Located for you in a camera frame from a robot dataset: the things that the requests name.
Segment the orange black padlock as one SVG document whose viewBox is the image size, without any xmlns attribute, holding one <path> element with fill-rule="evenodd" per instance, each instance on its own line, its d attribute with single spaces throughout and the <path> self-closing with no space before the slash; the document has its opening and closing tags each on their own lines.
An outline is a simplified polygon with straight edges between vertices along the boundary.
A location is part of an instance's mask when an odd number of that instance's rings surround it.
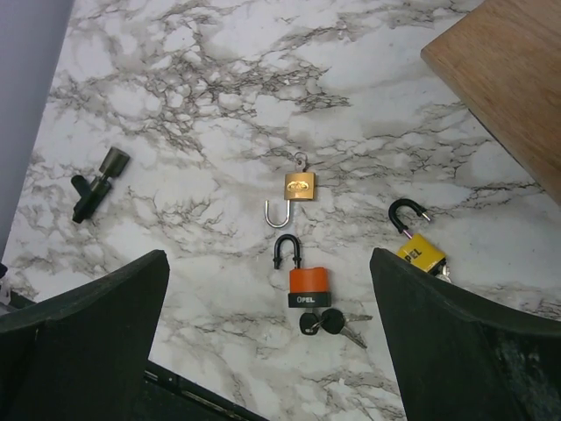
<svg viewBox="0 0 561 421">
<path fill-rule="evenodd" d="M 282 244 L 289 241 L 293 245 L 295 267 L 289 272 L 288 307 L 301 309 L 329 308 L 332 305 L 329 273 L 324 267 L 302 268 L 301 245 L 292 234 L 282 234 L 273 246 L 273 267 L 281 268 Z"/>
</svg>

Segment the brass padlock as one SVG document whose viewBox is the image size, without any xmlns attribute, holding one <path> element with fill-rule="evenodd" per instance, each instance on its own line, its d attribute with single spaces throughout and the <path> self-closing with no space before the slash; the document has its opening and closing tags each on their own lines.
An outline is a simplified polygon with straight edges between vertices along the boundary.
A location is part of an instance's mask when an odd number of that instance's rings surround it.
<svg viewBox="0 0 561 421">
<path fill-rule="evenodd" d="M 270 202 L 264 203 L 264 217 L 266 223 L 274 228 L 280 229 L 288 225 L 291 218 L 292 202 L 313 201 L 316 199 L 316 174 L 302 171 L 285 175 L 284 200 L 286 202 L 286 214 L 282 222 L 275 223 L 269 216 Z"/>
</svg>

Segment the black-headed keys bunch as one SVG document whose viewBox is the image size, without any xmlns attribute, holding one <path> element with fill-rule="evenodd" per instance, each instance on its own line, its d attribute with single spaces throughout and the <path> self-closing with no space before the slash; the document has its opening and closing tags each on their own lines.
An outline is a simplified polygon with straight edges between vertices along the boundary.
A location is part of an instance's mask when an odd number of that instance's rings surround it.
<svg viewBox="0 0 561 421">
<path fill-rule="evenodd" d="M 299 319 L 299 327 L 302 334 L 307 336 L 316 335 L 323 329 L 330 335 L 345 336 L 355 345 L 366 350 L 367 344 L 362 336 L 354 331 L 349 324 L 353 322 L 365 322 L 372 320 L 371 315 L 356 315 L 343 313 L 339 309 L 329 308 L 320 315 L 315 312 L 304 312 Z"/>
</svg>

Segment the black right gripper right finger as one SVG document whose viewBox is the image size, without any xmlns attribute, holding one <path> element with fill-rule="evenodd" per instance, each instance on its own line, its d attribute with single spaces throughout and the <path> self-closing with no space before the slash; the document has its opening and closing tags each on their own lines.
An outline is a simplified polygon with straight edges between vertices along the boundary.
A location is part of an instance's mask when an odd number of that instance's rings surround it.
<svg viewBox="0 0 561 421">
<path fill-rule="evenodd" d="M 409 420 L 558 420 L 560 323 L 485 299 L 375 248 L 370 260 Z"/>
</svg>

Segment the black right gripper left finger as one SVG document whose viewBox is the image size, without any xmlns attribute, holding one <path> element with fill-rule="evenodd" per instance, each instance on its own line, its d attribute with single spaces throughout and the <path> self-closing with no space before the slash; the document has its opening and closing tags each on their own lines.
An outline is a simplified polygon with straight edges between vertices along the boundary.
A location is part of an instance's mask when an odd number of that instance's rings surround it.
<svg viewBox="0 0 561 421">
<path fill-rule="evenodd" d="M 3 420 L 126 420 L 167 291 L 165 252 L 1 317 Z"/>
</svg>

